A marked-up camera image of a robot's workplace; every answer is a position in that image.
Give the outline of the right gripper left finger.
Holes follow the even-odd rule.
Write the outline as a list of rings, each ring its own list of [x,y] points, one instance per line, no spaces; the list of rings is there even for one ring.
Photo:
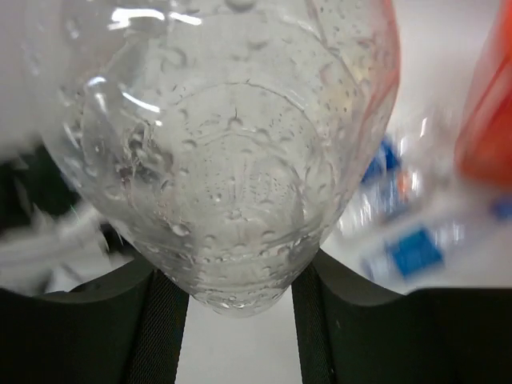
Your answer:
[[[70,292],[1,291],[3,383],[173,383],[189,296],[136,259]]]

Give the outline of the clear unlabeled plastic bottle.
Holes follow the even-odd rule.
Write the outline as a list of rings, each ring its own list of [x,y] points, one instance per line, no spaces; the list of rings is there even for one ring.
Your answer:
[[[36,121],[80,195],[212,310],[272,307],[394,107],[390,1],[30,1]]]

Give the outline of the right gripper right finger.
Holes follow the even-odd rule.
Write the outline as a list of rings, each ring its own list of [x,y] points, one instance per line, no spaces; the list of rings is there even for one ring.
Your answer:
[[[508,383],[511,292],[401,295],[319,251],[292,285],[304,383]]]

